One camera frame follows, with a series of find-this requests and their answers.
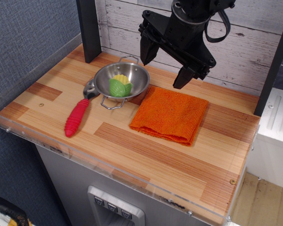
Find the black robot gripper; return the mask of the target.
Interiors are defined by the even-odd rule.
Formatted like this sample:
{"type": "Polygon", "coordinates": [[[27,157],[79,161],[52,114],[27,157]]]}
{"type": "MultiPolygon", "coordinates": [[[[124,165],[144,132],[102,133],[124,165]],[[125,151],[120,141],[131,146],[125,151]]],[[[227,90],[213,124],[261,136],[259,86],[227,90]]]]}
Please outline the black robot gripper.
{"type": "Polygon", "coordinates": [[[145,10],[140,24],[140,58],[149,64],[161,48],[182,64],[174,83],[182,89],[192,78],[204,79],[215,59],[204,44],[205,24],[210,20],[208,0],[174,0],[171,16],[145,10]]]}

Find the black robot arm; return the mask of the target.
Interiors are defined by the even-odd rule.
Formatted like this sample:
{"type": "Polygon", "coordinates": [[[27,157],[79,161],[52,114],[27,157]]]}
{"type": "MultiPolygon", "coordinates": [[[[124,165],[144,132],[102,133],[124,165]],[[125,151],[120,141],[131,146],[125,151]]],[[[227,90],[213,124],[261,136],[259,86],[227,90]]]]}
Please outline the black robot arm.
{"type": "Polygon", "coordinates": [[[217,43],[226,38],[209,37],[209,21],[212,16],[219,14],[225,25],[225,35],[228,35],[231,24],[225,9],[234,6],[233,0],[174,0],[169,17],[143,11],[143,23],[139,28],[142,63],[150,63],[158,50],[162,49],[182,65],[173,83],[175,89],[183,88],[192,79],[203,80],[210,69],[216,66],[203,39],[217,43]]]}

